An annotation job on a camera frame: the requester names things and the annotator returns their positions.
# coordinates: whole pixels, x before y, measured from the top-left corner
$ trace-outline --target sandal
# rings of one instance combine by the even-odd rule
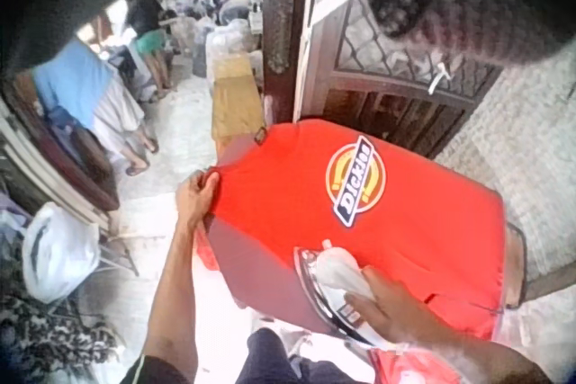
[[[166,89],[162,89],[162,90],[156,90],[156,97],[158,98],[158,100],[160,101],[161,99],[164,99],[167,97],[168,95],[168,91]]]
[[[169,85],[169,86],[163,85],[163,86],[162,86],[162,90],[165,90],[165,91],[167,91],[167,92],[176,92],[176,91],[178,90],[178,86],[172,85],[172,84]]]
[[[136,168],[134,165],[130,165],[128,168],[126,168],[126,175],[134,177],[135,175],[144,173],[149,168],[150,164],[148,162],[146,163],[146,166],[143,166],[142,168]]]
[[[148,150],[152,155],[155,155],[160,150],[160,146],[158,145],[158,142],[155,139],[149,138],[149,140],[150,143],[152,143],[152,145],[154,146],[154,149],[152,150],[151,148],[149,148]]]

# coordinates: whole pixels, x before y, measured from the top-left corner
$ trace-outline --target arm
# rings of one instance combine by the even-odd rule
[[[195,343],[196,306],[192,281],[194,230],[212,203],[218,174],[201,186],[202,173],[194,174],[176,192],[178,221],[164,271],[152,304],[143,355],[172,364],[190,382],[198,369]]]
[[[102,29],[102,16],[100,14],[98,14],[96,16],[96,20],[95,20],[95,24],[96,24],[96,28],[95,30],[95,34],[96,34],[96,43],[100,46],[102,46],[102,42],[104,41],[104,37],[103,37],[103,29]]]
[[[131,4],[128,7],[128,12],[126,13],[126,18],[124,19],[124,23],[122,24],[120,35],[126,31],[129,27],[132,27],[132,21],[134,20],[134,5]]]
[[[154,5],[154,9],[156,10],[156,15],[158,19],[160,19],[160,16],[164,12],[164,8],[162,7],[162,5],[158,0],[152,0],[152,4]]]
[[[522,354],[503,345],[459,334],[414,299],[401,284],[385,281],[369,267],[363,274],[376,303],[353,294],[347,294],[346,301],[385,339],[429,350],[473,383],[551,382]]]

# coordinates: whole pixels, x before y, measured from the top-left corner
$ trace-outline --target leg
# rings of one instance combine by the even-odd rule
[[[161,49],[155,49],[153,51],[154,58],[157,61],[160,69],[160,76],[162,78],[162,84],[164,88],[169,89],[172,87],[170,84],[170,77],[168,76],[168,66],[166,64],[166,58],[164,57],[164,52]]]
[[[136,134],[136,137],[138,137],[140,143],[142,143],[150,152],[156,153],[158,151],[158,143],[146,135],[144,126],[138,126],[138,128],[134,131],[134,134]]]
[[[333,362],[311,362],[301,359],[300,370],[302,381],[310,384],[357,384]]]
[[[124,144],[120,153],[130,161],[130,167],[126,170],[127,175],[140,174],[149,167],[149,163],[138,155],[128,143]]]
[[[248,338],[248,357],[236,384],[251,382],[300,382],[288,362],[282,341],[269,328],[261,328]]]
[[[146,66],[150,70],[150,74],[152,74],[152,78],[154,79],[154,84],[156,85],[158,93],[160,94],[162,92],[162,75],[160,74],[156,58],[151,53],[142,54],[141,56],[144,60],[144,63],[146,63]]]

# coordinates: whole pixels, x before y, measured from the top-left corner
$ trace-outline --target white plastic bag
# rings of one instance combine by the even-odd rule
[[[51,303],[70,294],[98,265],[97,224],[87,225],[54,202],[34,216],[22,244],[22,272],[28,292]]]
[[[248,20],[237,18],[227,26],[217,27],[206,39],[206,78],[214,85],[214,61],[230,54],[249,53],[257,47],[257,39],[248,27]]]
[[[195,27],[196,20],[192,17],[177,17],[175,22],[170,24],[172,34],[178,40],[180,49],[185,54],[192,53]]]

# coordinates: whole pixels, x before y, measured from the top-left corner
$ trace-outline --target person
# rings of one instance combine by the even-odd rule
[[[225,26],[236,18],[247,20],[250,0],[228,0],[220,7],[219,21]]]
[[[159,99],[172,89],[164,55],[164,31],[159,16],[164,12],[158,0],[130,0],[126,24],[136,32],[136,49],[146,63]]]
[[[144,112],[118,71],[79,38],[72,38],[56,57],[35,67],[32,78],[47,117],[58,107],[66,110],[91,130],[104,148],[130,161],[127,175],[140,174],[149,167],[124,137],[134,132],[147,150],[158,151],[158,143],[144,130]]]
[[[211,207],[218,183],[217,173],[206,178],[197,172],[176,191],[178,219],[152,304],[148,334],[140,358],[122,384],[194,382],[198,369],[192,280],[194,230]],[[470,382],[550,382],[538,366],[520,353],[457,333],[401,284],[386,281],[372,268],[364,269],[364,276],[376,301],[350,293],[346,301],[385,339],[436,353]],[[328,362],[304,361],[299,377],[280,337],[269,328],[258,329],[247,344],[249,354],[238,384],[354,382]]]
[[[90,22],[92,29],[94,29],[94,36],[87,41],[88,44],[97,44],[100,48],[103,47],[103,43],[110,36],[113,35],[112,23],[108,17],[106,11],[101,11],[96,17]]]

